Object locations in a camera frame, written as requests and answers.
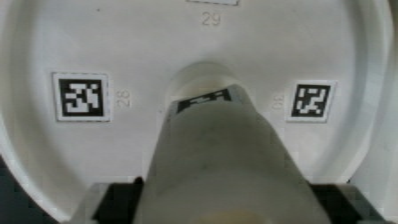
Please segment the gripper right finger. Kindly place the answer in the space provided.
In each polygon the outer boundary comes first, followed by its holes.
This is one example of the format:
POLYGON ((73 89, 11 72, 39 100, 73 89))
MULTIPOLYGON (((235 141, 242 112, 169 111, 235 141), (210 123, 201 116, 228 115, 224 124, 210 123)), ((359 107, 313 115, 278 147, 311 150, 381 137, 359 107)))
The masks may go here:
POLYGON ((333 224, 374 224, 381 221, 381 213, 354 185, 311 184, 310 187, 333 224))

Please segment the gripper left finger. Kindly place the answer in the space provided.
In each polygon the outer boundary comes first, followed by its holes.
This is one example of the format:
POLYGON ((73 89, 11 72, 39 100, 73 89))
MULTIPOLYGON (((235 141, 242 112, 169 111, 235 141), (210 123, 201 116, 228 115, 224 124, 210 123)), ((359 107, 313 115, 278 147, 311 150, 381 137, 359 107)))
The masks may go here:
POLYGON ((144 179, 96 183, 86 193, 70 224, 132 224, 144 189, 144 179))

